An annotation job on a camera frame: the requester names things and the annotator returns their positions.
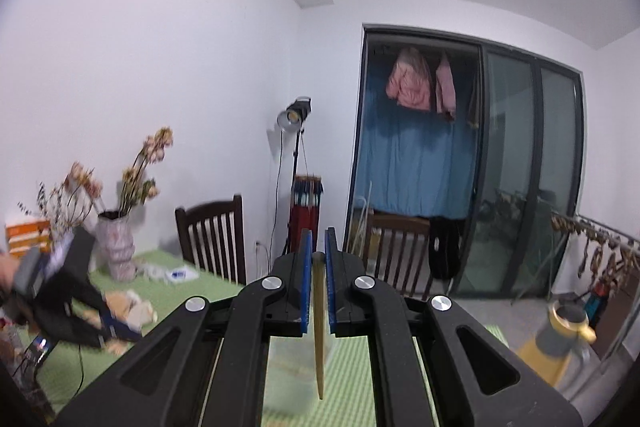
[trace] pink jacket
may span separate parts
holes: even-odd
[[[456,119],[456,89],[449,59],[444,52],[436,70],[436,110],[439,114],[444,113],[445,120]]]
[[[398,105],[431,110],[431,76],[424,57],[415,48],[404,48],[386,84],[386,95]]]

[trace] curtain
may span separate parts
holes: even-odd
[[[354,195],[366,198],[370,182],[373,209],[450,219],[468,214],[478,132],[466,117],[478,61],[449,60],[456,89],[452,123],[434,111],[408,109],[389,99],[385,86],[395,57],[369,57]]]

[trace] metal bolt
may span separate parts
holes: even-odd
[[[199,312],[204,309],[206,304],[207,303],[202,297],[191,297],[191,299],[185,302],[184,307],[190,312]]]
[[[439,312],[445,312],[451,308],[451,299],[444,295],[436,295],[431,299],[431,306],[437,309]]]
[[[361,275],[356,279],[356,286],[361,290],[369,290],[373,288],[376,281],[369,277],[368,275]]]
[[[277,290],[280,286],[282,286],[282,280],[280,277],[271,276],[262,279],[262,287],[265,290]]]

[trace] chair backrest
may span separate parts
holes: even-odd
[[[175,209],[182,257],[201,269],[246,284],[242,196]]]
[[[378,242],[377,248],[372,242],[372,236]],[[422,295],[422,299],[425,299],[432,280],[427,275],[429,263],[425,262],[428,245],[429,221],[426,219],[373,214],[367,219],[362,254],[365,271],[389,283],[402,295],[410,297],[415,295],[418,280],[428,277],[429,281]]]

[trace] pink vase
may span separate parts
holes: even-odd
[[[107,260],[111,277],[116,281],[132,280],[136,276],[136,266],[131,262],[135,247],[129,215],[123,216],[118,210],[101,213],[95,235]]]

